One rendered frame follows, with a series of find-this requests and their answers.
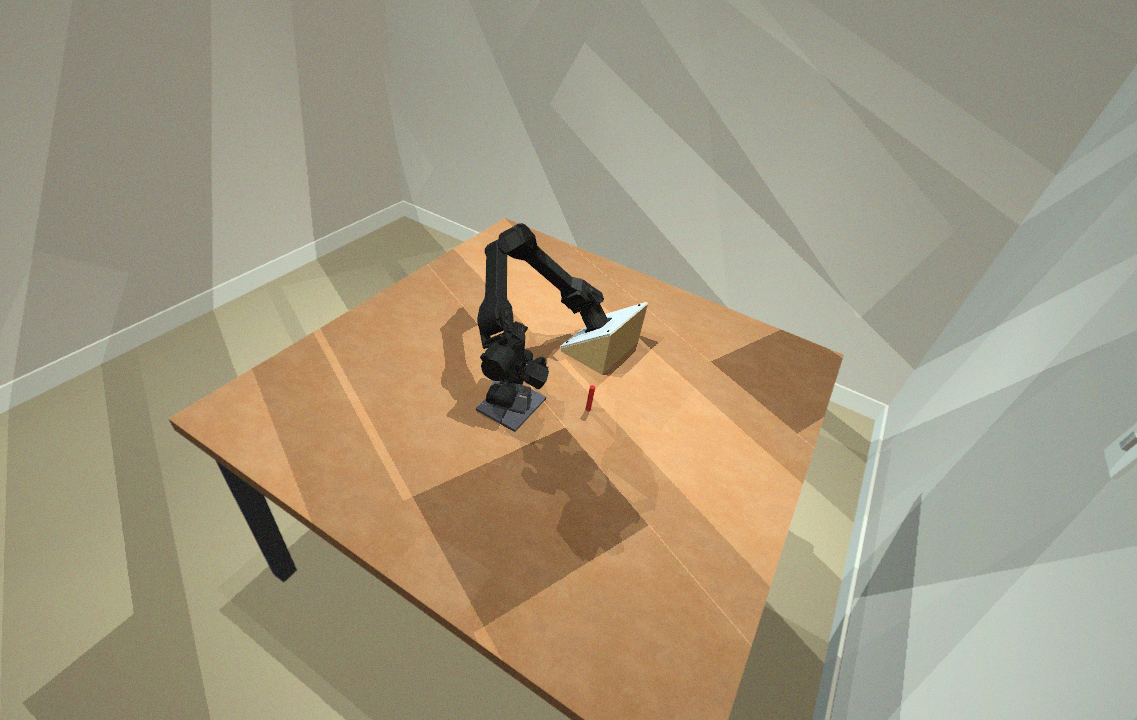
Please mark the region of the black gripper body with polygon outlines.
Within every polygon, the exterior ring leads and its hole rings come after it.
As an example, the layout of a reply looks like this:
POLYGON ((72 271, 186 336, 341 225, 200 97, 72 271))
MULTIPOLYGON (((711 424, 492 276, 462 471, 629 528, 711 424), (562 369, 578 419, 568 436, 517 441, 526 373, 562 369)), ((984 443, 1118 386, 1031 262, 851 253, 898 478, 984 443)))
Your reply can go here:
POLYGON ((489 394, 485 395, 487 404, 498 405, 501 407, 512 407, 514 402, 516 402, 516 381, 518 382, 518 375, 521 375, 521 370, 524 369, 524 357, 530 356, 530 361, 533 359, 533 354, 524 348, 524 356, 522 359, 516 361, 511 366, 509 372, 505 375, 500 384, 492 384, 489 389, 489 394), (509 386, 511 384, 511 386, 509 386))

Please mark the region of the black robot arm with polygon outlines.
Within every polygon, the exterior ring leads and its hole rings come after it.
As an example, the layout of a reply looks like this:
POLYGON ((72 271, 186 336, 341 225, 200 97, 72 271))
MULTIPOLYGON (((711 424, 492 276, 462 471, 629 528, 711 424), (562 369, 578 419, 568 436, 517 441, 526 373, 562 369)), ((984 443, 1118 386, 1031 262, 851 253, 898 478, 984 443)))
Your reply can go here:
MULTIPOLYGON (((487 348, 480 359, 482 373, 491 381, 501 381, 511 366, 524 356, 524 332, 528 325, 514 322, 512 305, 507 299, 507 255, 526 260, 542 278, 562 293, 562 304, 580 313, 587 331, 596 331, 612 320, 606 318, 600 304, 603 292, 580 278, 572 278, 562 266, 539 249, 536 234, 528 225, 518 223, 499 234, 498 240, 485 246, 485 297, 478 307, 478 331, 482 347, 487 348), (594 303, 592 303, 594 301, 594 303), (513 323, 514 322, 514 323, 513 323), (501 334, 499 332, 504 331, 501 334), (490 338, 491 334, 496 334, 490 338)), ((517 384, 528 383, 541 389, 548 381, 549 370, 546 357, 524 357, 517 384)))

